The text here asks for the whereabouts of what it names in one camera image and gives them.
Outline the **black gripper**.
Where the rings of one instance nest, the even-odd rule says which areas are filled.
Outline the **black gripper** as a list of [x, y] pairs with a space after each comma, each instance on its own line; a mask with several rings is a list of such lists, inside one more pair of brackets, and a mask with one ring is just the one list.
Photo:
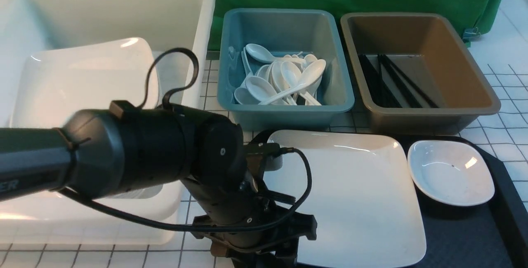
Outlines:
[[[194, 217], [193, 227], [241, 228], [262, 226], [283, 215], [287, 208], [261, 195], [266, 190], [262, 179], [243, 181], [234, 192], [200, 185], [193, 178], [183, 185], [205, 211]], [[236, 268], [294, 268], [297, 264], [299, 239], [315, 240], [317, 221], [314, 215], [295, 212], [278, 226], [256, 232], [192, 232], [197, 239], [210, 239], [213, 256], [225, 257]]]

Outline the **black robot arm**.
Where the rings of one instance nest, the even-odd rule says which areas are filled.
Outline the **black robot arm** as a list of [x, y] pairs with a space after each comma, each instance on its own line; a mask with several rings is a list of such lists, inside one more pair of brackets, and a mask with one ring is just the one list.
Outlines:
[[[300, 156], [307, 176], [299, 199], [270, 190], [266, 163]], [[298, 148], [244, 144], [226, 116], [178, 104], [140, 109], [112, 101], [73, 114], [64, 127], [1, 129], [1, 201], [42, 191], [106, 215], [212, 241], [213, 256], [236, 268], [294, 268], [299, 239], [316, 240], [313, 215], [297, 212], [311, 192], [307, 157]], [[190, 225], [163, 223], [97, 202], [109, 195], [181, 181], [205, 215]]]

